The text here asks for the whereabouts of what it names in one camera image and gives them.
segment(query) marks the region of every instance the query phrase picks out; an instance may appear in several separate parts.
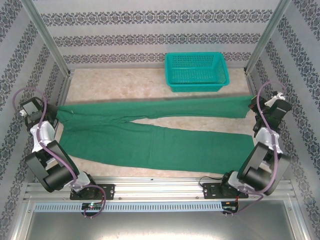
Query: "pant leg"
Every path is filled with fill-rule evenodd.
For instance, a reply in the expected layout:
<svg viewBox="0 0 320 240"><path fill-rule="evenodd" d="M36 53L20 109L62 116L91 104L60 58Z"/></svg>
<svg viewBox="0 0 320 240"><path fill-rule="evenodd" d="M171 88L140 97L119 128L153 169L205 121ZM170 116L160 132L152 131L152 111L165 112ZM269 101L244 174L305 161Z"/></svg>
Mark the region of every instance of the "pant leg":
<svg viewBox="0 0 320 240"><path fill-rule="evenodd" d="M249 135L132 122L64 129L60 144L72 156L104 164L219 174L240 169L254 147Z"/></svg>
<svg viewBox="0 0 320 240"><path fill-rule="evenodd" d="M181 100L108 102L59 106L57 118L66 127L126 123L137 119L199 116L245 118L250 96Z"/></svg>

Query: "damask pattern wall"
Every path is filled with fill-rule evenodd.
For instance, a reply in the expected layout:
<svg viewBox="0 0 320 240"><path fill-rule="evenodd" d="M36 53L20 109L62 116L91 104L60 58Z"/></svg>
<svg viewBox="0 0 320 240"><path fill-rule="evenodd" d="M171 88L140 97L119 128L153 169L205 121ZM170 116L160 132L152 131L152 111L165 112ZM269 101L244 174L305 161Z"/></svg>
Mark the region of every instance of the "damask pattern wall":
<svg viewBox="0 0 320 240"><path fill-rule="evenodd" d="M69 68L164 67L222 52L244 67L279 0L34 0Z"/></svg>
<svg viewBox="0 0 320 240"><path fill-rule="evenodd" d="M0 240L10 235L26 182L34 178L24 162L33 140L15 113L12 97L23 87L43 91L57 104L65 76L18 0L0 2ZM16 104L34 93L23 91Z"/></svg>
<svg viewBox="0 0 320 240"><path fill-rule="evenodd" d="M250 73L257 91L267 81L287 90L292 110L281 129L291 178L311 239L320 239L320 0L292 0ZM280 91L267 86L264 95Z"/></svg>

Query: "beige floor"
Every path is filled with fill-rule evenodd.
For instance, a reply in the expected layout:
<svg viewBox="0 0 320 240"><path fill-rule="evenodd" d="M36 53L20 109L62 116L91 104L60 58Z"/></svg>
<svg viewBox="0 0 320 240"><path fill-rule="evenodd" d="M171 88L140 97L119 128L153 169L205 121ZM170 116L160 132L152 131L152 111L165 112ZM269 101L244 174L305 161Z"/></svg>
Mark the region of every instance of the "beige floor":
<svg viewBox="0 0 320 240"><path fill-rule="evenodd" d="M196 98L203 96L243 96L249 95L244 70L231 68L230 84L218 92L174 93L166 84L165 71L159 68L143 69L77 69L74 72L66 105L123 100L155 100L174 98ZM217 117L163 117L142 119L137 123L161 127L238 133L253 135L254 114L249 111L246 118L229 119ZM59 140L63 126L60 124L56 139ZM123 167L102 164L71 156L81 171L92 176L120 177L202 177L219 176L214 173L155 170L138 167Z"/></svg>

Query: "green fabric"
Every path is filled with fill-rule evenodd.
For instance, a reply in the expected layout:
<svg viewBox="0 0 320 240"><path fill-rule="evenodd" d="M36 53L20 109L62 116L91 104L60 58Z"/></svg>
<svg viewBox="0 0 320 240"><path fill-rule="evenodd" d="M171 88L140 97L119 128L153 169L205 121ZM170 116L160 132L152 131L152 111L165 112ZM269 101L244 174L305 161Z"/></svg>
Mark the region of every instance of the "green fabric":
<svg viewBox="0 0 320 240"><path fill-rule="evenodd" d="M60 144L99 163L223 174L238 170L252 151L250 135L189 131L133 123L175 116L245 118L250 96L66 105L57 118Z"/></svg>

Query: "basket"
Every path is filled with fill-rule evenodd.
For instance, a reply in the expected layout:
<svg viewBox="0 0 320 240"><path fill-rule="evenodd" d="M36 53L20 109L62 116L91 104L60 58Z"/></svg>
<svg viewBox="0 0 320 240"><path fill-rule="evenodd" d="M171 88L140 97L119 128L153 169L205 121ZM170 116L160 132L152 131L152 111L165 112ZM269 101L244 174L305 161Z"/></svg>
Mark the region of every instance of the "basket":
<svg viewBox="0 0 320 240"><path fill-rule="evenodd" d="M220 52L167 53L164 70L172 92L217 92L229 84L227 65Z"/></svg>

